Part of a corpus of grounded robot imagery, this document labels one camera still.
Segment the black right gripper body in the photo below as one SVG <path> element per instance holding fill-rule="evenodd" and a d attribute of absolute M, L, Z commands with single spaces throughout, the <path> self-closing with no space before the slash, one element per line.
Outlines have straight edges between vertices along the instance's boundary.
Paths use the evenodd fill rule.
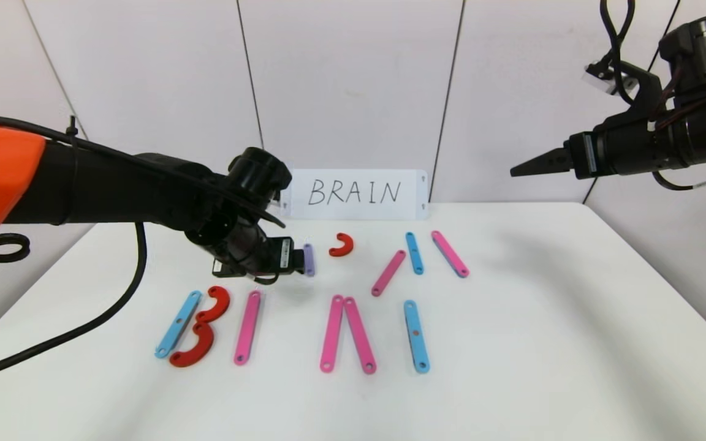
<path fill-rule="evenodd" d="M 568 139 L 577 179 L 648 173 L 658 170 L 655 136 L 642 120 L 625 124 L 604 122 Z"/>

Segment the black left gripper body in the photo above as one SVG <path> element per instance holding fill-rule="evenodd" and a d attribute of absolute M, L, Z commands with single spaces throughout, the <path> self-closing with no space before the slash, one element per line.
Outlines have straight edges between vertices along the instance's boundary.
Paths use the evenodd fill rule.
<path fill-rule="evenodd" d="M 257 277 L 289 274 L 292 269 L 294 240 L 291 237 L 272 237 L 256 243 L 243 258 L 243 268 Z"/>

